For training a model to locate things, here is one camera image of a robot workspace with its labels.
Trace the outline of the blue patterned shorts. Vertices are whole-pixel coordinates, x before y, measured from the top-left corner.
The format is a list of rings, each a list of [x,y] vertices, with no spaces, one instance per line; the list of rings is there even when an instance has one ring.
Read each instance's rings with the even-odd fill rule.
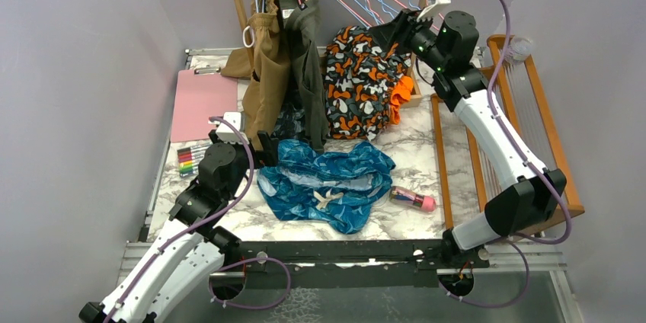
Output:
[[[317,153],[285,139],[278,155],[277,165],[259,170],[257,185],[281,221],[326,222],[339,233],[356,234],[392,186],[395,162],[366,141],[349,152]]]

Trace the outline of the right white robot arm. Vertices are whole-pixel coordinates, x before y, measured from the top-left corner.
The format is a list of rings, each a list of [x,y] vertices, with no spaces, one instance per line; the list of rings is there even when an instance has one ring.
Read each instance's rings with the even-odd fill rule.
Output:
[[[435,34],[420,11],[405,9],[391,22],[371,27],[369,35],[380,48],[412,53],[432,68],[435,93],[476,138],[502,188],[474,219],[443,233],[441,261],[458,267],[482,245],[552,218],[567,178],[526,146],[489,90],[490,82],[472,65],[479,38],[475,19],[451,11]]]

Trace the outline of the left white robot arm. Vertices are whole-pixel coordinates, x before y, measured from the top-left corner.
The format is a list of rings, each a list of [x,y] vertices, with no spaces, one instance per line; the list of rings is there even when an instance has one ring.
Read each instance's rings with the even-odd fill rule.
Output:
[[[210,273],[236,266],[240,240],[217,223],[244,196],[240,184],[250,187],[255,170],[277,164],[279,141],[260,131],[256,150],[244,138],[227,143],[216,131],[209,136],[197,176],[177,197],[158,237],[111,294],[85,304],[80,321],[163,322]]]

